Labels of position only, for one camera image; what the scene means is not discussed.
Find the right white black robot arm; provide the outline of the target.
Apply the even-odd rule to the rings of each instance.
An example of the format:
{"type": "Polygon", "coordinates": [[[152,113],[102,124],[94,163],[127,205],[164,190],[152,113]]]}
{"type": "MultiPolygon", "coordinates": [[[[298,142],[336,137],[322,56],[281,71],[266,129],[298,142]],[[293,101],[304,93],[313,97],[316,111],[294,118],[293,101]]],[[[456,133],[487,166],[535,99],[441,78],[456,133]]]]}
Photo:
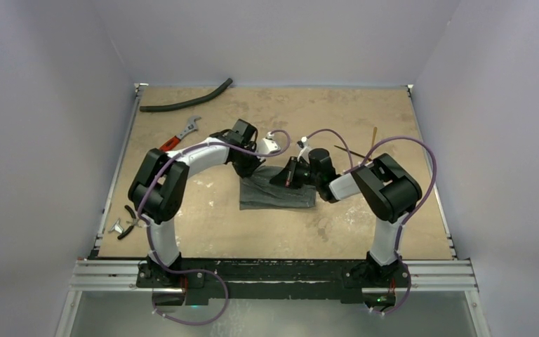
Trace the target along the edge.
{"type": "Polygon", "coordinates": [[[402,223],[422,199],[422,189],[391,156],[382,154],[368,165],[338,174],[330,152],[315,148],[306,157],[291,157],[269,183],[293,190],[313,187],[331,204],[360,194],[376,217],[374,238],[365,260],[343,272],[345,281],[355,286],[396,283],[397,273],[404,271],[398,252],[402,223]]]}

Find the grey cloth napkin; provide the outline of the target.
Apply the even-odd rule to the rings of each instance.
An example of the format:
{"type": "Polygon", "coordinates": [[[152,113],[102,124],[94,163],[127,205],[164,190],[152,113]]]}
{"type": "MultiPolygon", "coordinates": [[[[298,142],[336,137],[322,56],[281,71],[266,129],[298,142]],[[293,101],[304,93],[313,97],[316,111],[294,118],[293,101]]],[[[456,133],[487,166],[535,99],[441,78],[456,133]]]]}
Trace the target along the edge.
{"type": "Polygon", "coordinates": [[[289,189],[270,184],[280,171],[278,166],[261,166],[252,176],[241,178],[239,210],[314,208],[317,194],[312,186],[289,189]]]}

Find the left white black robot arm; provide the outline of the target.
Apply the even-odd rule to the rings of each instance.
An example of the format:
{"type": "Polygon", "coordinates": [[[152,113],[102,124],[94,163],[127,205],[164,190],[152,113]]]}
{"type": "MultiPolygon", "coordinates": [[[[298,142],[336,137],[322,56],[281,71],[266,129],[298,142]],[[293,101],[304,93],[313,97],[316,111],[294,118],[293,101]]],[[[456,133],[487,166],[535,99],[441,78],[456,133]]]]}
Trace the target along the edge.
{"type": "Polygon", "coordinates": [[[181,150],[152,149],[145,155],[128,198],[146,224],[148,263],[162,286],[175,286],[187,274],[175,238],[175,217],[188,180],[225,164],[231,164],[241,178],[251,176],[266,157],[281,149],[271,133],[261,139],[257,134],[257,128],[240,119],[233,128],[212,133],[195,145],[181,150]]]}

